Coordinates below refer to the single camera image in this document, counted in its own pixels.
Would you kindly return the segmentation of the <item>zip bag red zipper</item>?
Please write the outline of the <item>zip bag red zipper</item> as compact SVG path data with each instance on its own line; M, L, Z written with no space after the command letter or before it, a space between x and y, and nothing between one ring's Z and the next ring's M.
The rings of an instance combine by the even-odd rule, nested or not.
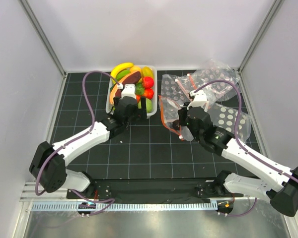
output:
M178 110L181 109L181 107L172 99L163 96L159 96L158 104L162 125L176 134L180 140L193 141L193 135L186 126L180 127L179 131L172 128L173 121L179 119Z

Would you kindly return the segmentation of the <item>dark purple eggplant toy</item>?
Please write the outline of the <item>dark purple eggplant toy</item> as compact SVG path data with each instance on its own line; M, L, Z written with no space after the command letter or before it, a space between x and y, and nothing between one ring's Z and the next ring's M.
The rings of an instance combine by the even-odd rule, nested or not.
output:
M180 130L180 127L181 127L181 125L180 125L180 122L179 122L178 119L175 120L175 121L173 121L173 123L172 123L172 128L173 128L174 130L179 131L179 130Z

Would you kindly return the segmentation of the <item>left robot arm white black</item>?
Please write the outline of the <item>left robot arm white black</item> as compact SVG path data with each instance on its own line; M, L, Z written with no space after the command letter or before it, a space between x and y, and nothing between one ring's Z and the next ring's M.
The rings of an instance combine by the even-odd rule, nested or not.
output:
M35 185L41 185L47 193L65 188L91 198L97 190L96 181L86 172L72 171L67 166L92 147L124 132L130 122L147 118L147 108L144 97L136 100L127 96L118 101L114 111L102 114L74 136L54 144L40 143L29 167Z

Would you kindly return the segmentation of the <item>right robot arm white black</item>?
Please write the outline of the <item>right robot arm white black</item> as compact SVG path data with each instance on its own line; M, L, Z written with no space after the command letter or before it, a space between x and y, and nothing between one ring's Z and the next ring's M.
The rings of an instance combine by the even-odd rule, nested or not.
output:
M214 181L218 196L240 193L265 200L281 214L294 217L298 211L298 167L291 169L278 164L242 143L230 131L212 123L201 107L178 110L178 127L190 131L207 151L233 161L256 178L222 171Z

